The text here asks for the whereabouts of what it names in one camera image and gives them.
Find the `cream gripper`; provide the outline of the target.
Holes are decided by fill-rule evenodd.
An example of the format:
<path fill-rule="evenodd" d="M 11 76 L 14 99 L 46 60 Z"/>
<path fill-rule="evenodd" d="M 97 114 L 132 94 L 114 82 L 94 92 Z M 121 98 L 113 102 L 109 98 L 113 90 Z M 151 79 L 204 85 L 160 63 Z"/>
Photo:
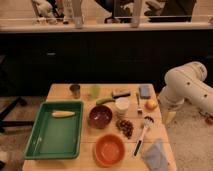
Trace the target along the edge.
<path fill-rule="evenodd" d="M 163 108 L 162 109 L 162 122 L 164 125 L 169 124 L 176 116 L 178 109 L 177 108 Z"/>

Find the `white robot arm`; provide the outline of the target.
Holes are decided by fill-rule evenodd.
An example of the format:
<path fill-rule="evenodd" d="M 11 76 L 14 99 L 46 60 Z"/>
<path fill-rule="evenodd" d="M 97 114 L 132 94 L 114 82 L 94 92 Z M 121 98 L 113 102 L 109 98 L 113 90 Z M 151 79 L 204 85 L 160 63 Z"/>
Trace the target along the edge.
<path fill-rule="evenodd" d="M 204 83 L 206 77 L 206 67 L 197 61 L 172 68 L 165 74 L 165 86 L 158 95 L 164 124 L 189 100 L 206 117 L 205 122 L 213 125 L 213 87 Z"/>

